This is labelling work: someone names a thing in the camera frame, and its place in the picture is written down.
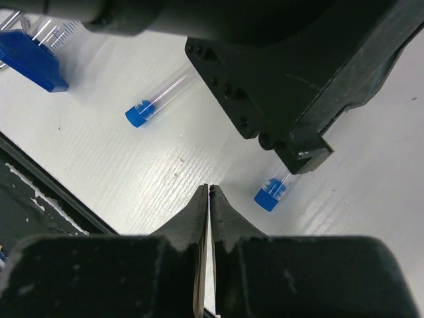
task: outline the screw hole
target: screw hole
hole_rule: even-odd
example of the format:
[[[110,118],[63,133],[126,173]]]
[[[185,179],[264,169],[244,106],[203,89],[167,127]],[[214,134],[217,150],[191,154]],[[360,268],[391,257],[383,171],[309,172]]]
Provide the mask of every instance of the screw hole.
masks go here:
[[[218,59],[217,55],[211,48],[205,48],[205,53],[202,55],[202,60],[216,61],[217,59]]]
[[[243,101],[247,99],[246,92],[241,88],[233,88],[230,84],[224,85],[224,95],[227,99]]]
[[[200,56],[203,54],[203,47],[202,45],[198,45],[196,48],[196,55]]]

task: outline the blue tube cap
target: blue tube cap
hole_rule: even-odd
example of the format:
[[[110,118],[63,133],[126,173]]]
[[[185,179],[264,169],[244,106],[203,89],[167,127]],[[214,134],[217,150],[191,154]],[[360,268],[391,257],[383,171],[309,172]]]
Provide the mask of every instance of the blue tube cap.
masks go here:
[[[59,59],[38,44],[21,30],[1,31],[0,60],[46,91],[66,91],[69,85],[60,76]]]
[[[136,110],[135,106],[131,107],[128,111],[125,112],[125,116],[127,116],[128,121],[132,126],[139,128],[139,126],[143,125],[146,122]]]
[[[278,200],[267,193],[265,190],[259,190],[258,194],[254,197],[254,200],[257,204],[263,207],[268,212],[271,212],[277,205]]]
[[[150,101],[142,101],[141,103],[132,106],[125,116],[132,126],[139,128],[154,114],[154,105]]]

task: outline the clear plastic tube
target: clear plastic tube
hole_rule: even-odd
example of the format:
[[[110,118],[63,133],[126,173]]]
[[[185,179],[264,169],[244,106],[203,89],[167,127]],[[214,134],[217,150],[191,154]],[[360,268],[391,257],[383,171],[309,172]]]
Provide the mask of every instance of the clear plastic tube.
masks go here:
[[[55,52],[63,48],[73,35],[82,29],[79,21],[67,21],[40,16],[31,26],[29,34],[37,39],[38,45],[44,44]]]
[[[286,167],[283,167],[262,186],[254,197],[255,202],[268,212],[271,212],[288,190],[293,187],[296,179],[297,176],[291,174]]]
[[[157,93],[146,96],[140,103],[131,107],[125,115],[134,127],[139,127],[167,106],[175,97],[189,88],[199,74],[188,62],[174,72],[157,88]]]
[[[23,14],[21,11],[13,11],[6,20],[0,23],[0,31],[10,30]]]

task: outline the white surface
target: white surface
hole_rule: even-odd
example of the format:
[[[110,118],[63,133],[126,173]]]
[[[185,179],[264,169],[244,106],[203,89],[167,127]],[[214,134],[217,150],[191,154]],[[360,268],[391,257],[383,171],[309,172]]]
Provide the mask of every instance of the white surface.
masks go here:
[[[0,74],[0,130],[120,233],[151,233],[199,184],[216,183],[268,234],[382,239],[424,307],[424,34],[382,91],[336,122],[326,135],[336,152],[272,213],[252,197],[279,166],[276,155],[243,140],[203,83],[145,127],[127,123],[124,112],[186,61],[184,42],[84,33],[62,57],[67,93],[46,93],[13,70]],[[208,307],[212,283],[209,276]]]

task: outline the test tube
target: test tube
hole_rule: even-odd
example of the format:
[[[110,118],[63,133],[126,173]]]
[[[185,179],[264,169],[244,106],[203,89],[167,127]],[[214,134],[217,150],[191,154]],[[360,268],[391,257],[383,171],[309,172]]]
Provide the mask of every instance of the test tube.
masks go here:
[[[53,19],[41,15],[31,26],[28,34],[32,40],[37,39],[37,45],[44,44],[51,51],[58,51],[68,43],[73,35],[83,29],[79,21]]]
[[[297,176],[294,176],[286,167],[283,167],[262,186],[254,197],[255,202],[268,212],[271,212],[287,193],[288,189],[293,186],[296,178]]]
[[[157,93],[148,95],[140,103],[132,106],[126,113],[127,119],[134,127],[140,127],[180,93],[189,88],[199,74],[188,62],[173,73],[166,81],[161,83],[156,90]]]

